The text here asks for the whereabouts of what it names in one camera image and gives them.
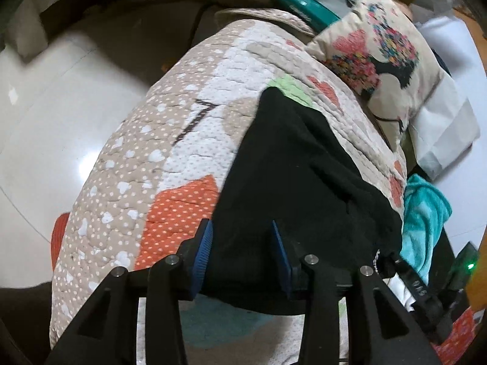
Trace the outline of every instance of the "orange polka dot patch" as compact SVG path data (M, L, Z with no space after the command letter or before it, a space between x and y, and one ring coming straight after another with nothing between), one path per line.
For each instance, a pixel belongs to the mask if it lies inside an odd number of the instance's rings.
M210 218L218 199L213 176L159 192L150 207L135 270L151 267L193 238L202 218Z

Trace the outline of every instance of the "turquoise towel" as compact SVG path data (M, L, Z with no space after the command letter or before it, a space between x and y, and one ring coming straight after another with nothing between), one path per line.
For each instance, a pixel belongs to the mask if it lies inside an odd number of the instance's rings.
M428 284L433 248L451 206L443 194L425 179L413 174L404 191L404 228L401 257Z

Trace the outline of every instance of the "silver bolt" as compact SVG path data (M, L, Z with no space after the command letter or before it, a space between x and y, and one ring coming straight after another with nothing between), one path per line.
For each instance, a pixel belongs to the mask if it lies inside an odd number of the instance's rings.
M304 262L306 262L308 265L315 265L319 260L320 259L313 254L308 254L304 257Z
M362 273L364 276L372 276L373 275L373 269L370 266L362 266L360 268L360 273Z
M166 257L166 263L168 265L175 265L179 262L179 257L177 255L169 255Z
M123 266L117 266L116 268L113 268L110 273L112 276L120 277L123 275L123 273L125 273L125 270L127 269L125 269Z

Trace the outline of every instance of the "white paper bag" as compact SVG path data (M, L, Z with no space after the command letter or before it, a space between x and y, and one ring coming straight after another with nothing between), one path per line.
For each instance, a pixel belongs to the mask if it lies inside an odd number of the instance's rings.
M410 121L409 132L418 165L435 179L480 136L467 98L459 97L454 80L442 79Z

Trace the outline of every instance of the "quilted blanket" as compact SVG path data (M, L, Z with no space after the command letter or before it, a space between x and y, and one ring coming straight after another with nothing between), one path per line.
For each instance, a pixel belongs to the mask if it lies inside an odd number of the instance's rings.
M70 214L53 276L52 345L113 267L150 267L211 216L266 87L320 111L362 178L402 216L402 150L388 148L355 94L304 46L274 23L234 21L192 48L120 124ZM265 345L252 363L285 363L299 351L299 317L245 325L233 336L252 337L234 352L248 354L255 339Z

